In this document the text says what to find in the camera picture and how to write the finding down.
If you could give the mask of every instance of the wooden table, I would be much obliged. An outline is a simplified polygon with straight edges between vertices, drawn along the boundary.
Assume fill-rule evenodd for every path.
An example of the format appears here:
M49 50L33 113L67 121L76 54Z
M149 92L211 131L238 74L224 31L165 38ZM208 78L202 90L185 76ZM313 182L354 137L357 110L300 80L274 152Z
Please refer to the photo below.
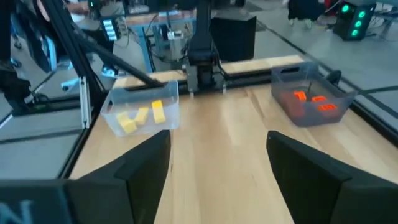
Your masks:
M300 62L298 56L225 64L228 73ZM182 72L153 75L185 78ZM135 78L115 86L140 85ZM272 175L268 130L278 130L333 157L398 182L398 150L351 110L338 124L294 126L271 97L271 86L180 98L181 126L172 132L170 169L155 223L293 223ZM79 178L148 136L116 137L102 117L78 159Z

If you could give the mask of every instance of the clear plastic bin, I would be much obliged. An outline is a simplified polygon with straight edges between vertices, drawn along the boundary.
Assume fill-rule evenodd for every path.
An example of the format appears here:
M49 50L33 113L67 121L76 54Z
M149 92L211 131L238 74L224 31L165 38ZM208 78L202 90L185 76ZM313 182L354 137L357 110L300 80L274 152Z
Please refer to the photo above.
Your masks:
M152 102L161 100L164 111L164 122L155 123ZM136 119L139 108L148 108L145 122L135 123L135 131L125 131L125 123L120 122L120 115ZM176 129L180 126L180 107L178 105L178 82L170 81L166 86L148 90L128 91L124 88L112 89L101 108L101 114L117 136L130 134L156 133L161 130Z
M343 93L312 62L273 68L271 80L272 96L300 127L339 122L357 95Z

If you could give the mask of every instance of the gray floor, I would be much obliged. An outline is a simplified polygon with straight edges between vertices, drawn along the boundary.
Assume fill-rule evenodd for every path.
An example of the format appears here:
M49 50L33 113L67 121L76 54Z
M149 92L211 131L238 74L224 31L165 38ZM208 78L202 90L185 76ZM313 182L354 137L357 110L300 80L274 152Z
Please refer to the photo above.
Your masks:
M398 63L396 63L398 42L385 41L375 37L361 42L343 42L332 32L323 27L315 26L305 29L304 24L296 23L293 27L287 23L287 10L281 6L281 0L251 0L247 10L257 16L261 24L271 28L288 41L303 49L302 54L294 47L284 42L269 30L256 33L256 50L254 58L279 57L286 55L301 55L307 58L312 55L332 69L343 71L349 81L368 90L386 86L398 85ZM114 53L134 67L144 71L145 65L140 46L134 36L118 41ZM394 25L389 34L389 40L398 40L398 26ZM47 77L30 59L26 46L21 51L12 50L12 56L23 63L19 75L26 77L37 87ZM100 72L102 63L96 56L91 64L96 73ZM60 83L75 78L74 70L57 72L47 83L39 88L39 92L49 97L65 96L78 93L73 90L64 93ZM100 78L109 88L113 80ZM342 89L353 90L346 83L340 83ZM375 99L398 111L397 91L373 93ZM398 128L398 120L380 109L378 105L359 95L357 100L373 112L385 119L390 125ZM10 107L0 95L0 119L10 112ZM61 111L57 113L10 118L0 125L0 179L54 178L64 165L77 134L69 133L80 129L80 112L78 110ZM29 136L58 133L56 138L43 138L23 142L1 144L10 139Z

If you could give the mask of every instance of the green light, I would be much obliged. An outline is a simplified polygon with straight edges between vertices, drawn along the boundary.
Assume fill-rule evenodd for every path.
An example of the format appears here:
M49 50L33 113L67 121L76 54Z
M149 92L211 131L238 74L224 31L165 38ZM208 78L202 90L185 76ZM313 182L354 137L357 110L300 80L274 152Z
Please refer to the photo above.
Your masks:
M360 12L360 13L359 13L359 18L363 18L363 17L365 16L365 14L366 14L366 13L365 13L364 11Z
M358 21L358 22L355 23L355 27L360 27L361 25L362 25L361 21Z
M343 6L343 8L341 9L342 12L348 12L348 10L349 10L348 5Z

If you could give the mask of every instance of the pant leg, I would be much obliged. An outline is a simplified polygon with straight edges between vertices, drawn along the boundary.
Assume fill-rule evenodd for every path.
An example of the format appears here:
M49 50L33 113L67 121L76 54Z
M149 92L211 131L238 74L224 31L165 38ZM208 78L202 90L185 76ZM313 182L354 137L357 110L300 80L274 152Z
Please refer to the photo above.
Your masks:
M89 35L90 37L94 38L98 45L101 45L109 52L113 53L114 42L106 40L105 35L103 34L102 30L84 30L84 32ZM112 67L111 62L107 62L105 58L100 57L103 63L109 67Z
M0 0L0 61L11 58L11 12L14 8L13 0Z

